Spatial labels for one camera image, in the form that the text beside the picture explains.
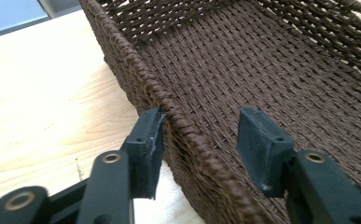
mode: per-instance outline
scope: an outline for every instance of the metal grommet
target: metal grommet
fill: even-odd
[[[119,161],[121,159],[121,156],[119,156],[119,154],[116,153],[112,153],[112,154],[108,154],[103,158],[103,161],[105,163],[113,163],[116,161]]]
[[[23,208],[35,199],[35,194],[31,191],[24,191],[8,200],[5,204],[7,211],[14,211]]]
[[[313,162],[317,162],[317,163],[323,163],[326,161],[326,159],[324,157],[320,156],[317,153],[312,153],[312,152],[305,154],[305,158],[308,161],[313,161]]]

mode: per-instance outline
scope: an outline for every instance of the woven basket wall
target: woven basket wall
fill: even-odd
[[[206,223],[286,223],[235,145],[240,106],[361,186],[361,4],[80,0],[129,100],[167,114],[165,160]]]

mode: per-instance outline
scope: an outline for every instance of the wood grain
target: wood grain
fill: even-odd
[[[0,197],[43,186],[52,195],[90,175],[137,120],[104,63],[83,12],[0,36]],[[157,200],[136,200],[136,223],[203,223],[172,173]]]

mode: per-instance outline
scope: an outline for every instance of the light wooden surface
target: light wooden surface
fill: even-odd
[[[0,36],[0,197],[43,186],[52,195],[90,174],[137,120],[82,11]],[[157,200],[136,223],[203,223],[162,165]]]

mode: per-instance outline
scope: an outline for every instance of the wicker basket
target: wicker basket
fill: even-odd
[[[129,100],[167,114],[165,160],[207,223],[288,222],[235,150],[240,106],[361,186],[361,4],[80,0]]]

